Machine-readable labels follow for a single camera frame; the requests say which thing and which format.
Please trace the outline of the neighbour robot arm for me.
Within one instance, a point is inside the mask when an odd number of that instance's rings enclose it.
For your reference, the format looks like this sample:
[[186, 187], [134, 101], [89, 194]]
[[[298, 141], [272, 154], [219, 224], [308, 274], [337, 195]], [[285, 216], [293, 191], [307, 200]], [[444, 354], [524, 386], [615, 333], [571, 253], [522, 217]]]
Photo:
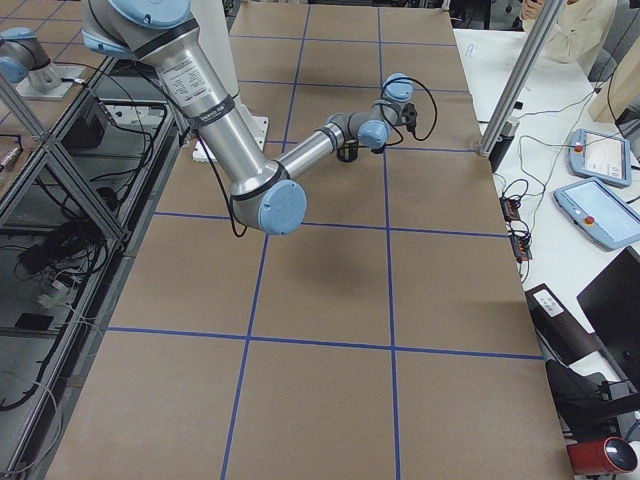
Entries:
[[35, 33], [27, 27], [14, 27], [1, 32], [1, 74], [17, 84], [30, 72], [48, 67], [51, 59]]

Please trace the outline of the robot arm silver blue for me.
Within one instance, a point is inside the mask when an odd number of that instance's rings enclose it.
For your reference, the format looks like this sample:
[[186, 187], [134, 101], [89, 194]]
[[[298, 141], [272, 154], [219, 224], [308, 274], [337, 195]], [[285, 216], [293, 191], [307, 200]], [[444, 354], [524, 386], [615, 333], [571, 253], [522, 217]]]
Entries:
[[287, 235], [303, 222], [307, 196], [297, 176], [349, 146], [384, 148], [413, 95], [412, 81], [393, 74], [368, 111], [334, 114], [291, 151], [270, 160], [201, 48], [190, 2], [85, 1], [82, 6], [86, 47], [156, 71], [166, 95], [230, 179], [232, 218], [268, 235]]

